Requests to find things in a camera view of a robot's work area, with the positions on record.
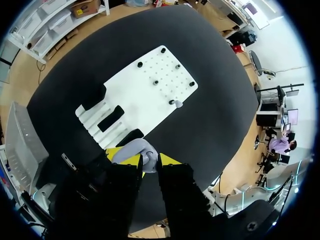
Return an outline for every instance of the computer monitor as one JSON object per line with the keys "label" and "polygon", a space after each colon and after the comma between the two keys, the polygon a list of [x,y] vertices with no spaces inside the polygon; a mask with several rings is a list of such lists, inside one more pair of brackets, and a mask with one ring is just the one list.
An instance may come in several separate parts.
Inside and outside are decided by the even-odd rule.
{"label": "computer monitor", "polygon": [[298,90],[287,91],[285,94],[286,94],[287,97],[297,96],[299,94],[299,89]]}
{"label": "computer monitor", "polygon": [[291,123],[285,125],[285,130],[286,131],[290,131],[290,129],[291,129]]}
{"label": "computer monitor", "polygon": [[288,123],[291,125],[297,125],[298,124],[298,109],[291,109],[288,110]]}

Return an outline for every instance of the gray object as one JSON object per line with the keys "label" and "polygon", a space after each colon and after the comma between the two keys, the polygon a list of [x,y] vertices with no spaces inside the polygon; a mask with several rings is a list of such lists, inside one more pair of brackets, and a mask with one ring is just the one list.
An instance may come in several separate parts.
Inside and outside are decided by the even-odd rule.
{"label": "gray object", "polygon": [[175,107],[176,107],[177,109],[181,108],[181,107],[184,105],[184,104],[183,104],[182,102],[180,102],[179,100],[170,100],[170,101],[169,101],[169,104],[170,104],[170,105],[175,104]]}
{"label": "gray object", "polygon": [[156,163],[158,160],[158,152],[146,140],[137,138],[127,143],[121,148],[112,158],[112,162],[120,164],[123,161],[137,155],[142,155],[143,167],[142,171],[145,173],[155,173]]}
{"label": "gray object", "polygon": [[49,154],[30,120],[27,108],[12,102],[5,132],[5,153],[12,174],[29,194]]}

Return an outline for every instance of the white shelf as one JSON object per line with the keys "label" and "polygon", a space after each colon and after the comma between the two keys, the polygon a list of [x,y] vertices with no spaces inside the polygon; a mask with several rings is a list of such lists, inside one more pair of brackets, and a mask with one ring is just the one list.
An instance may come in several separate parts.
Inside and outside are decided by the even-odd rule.
{"label": "white shelf", "polygon": [[37,32],[44,26],[46,25],[47,22],[49,22],[55,15],[57,15],[59,12],[61,12],[63,9],[65,9],[67,6],[71,5],[74,3],[76,0],[69,0],[67,1],[64,5],[60,6],[58,9],[56,9],[54,12],[49,14],[45,19],[42,20],[41,24],[37,26],[32,34],[26,38],[23,42],[24,46],[27,46],[27,44],[30,42],[30,40],[37,34]]}
{"label": "white shelf", "polygon": [[78,27],[80,24],[84,23],[85,21],[87,21],[88,19],[102,13],[106,11],[106,7],[101,5],[98,12],[97,13],[94,13],[94,14],[91,14],[91,15],[88,15],[88,16],[84,16],[84,17],[81,17],[81,18],[78,18],[78,19],[74,19],[73,20],[73,25],[71,28],[69,28],[67,31],[65,31],[63,34],[55,37],[52,41],[52,43],[48,46],[48,48],[39,54],[39,57],[40,58],[44,58],[46,56],[46,54],[61,40],[64,38],[65,35],[67,35],[69,32],[71,32],[73,29],[75,29],[76,27]]}

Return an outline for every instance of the black tabletop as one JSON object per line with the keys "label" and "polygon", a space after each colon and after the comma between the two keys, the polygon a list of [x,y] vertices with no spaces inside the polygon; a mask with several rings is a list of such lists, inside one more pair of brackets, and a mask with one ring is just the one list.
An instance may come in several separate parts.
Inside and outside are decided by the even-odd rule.
{"label": "black tabletop", "polygon": [[[198,89],[145,139],[159,152],[189,163],[203,190],[221,173],[248,132],[257,98],[225,39],[194,9],[181,5],[147,10],[108,24],[84,39],[49,72],[27,109],[53,159],[58,162],[65,153],[75,165],[85,166],[104,152],[75,110],[94,86],[160,45],[186,67]],[[61,178],[61,165],[55,164],[51,160],[46,168],[55,175],[48,182]],[[146,174],[131,231],[165,217],[158,176]]]}

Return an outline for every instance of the wall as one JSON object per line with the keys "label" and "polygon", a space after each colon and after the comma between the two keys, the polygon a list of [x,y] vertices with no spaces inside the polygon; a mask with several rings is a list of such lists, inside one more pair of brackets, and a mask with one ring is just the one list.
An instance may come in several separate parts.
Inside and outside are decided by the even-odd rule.
{"label": "wall", "polygon": [[247,50],[256,52],[263,68],[276,72],[272,80],[260,77],[262,88],[304,84],[299,87],[297,96],[286,98],[287,109],[299,109],[298,125],[291,128],[295,132],[298,147],[290,153],[289,163],[295,163],[309,154],[317,131],[318,106],[311,64],[302,42],[285,17],[270,21],[270,25],[262,30],[254,30],[257,41]]}

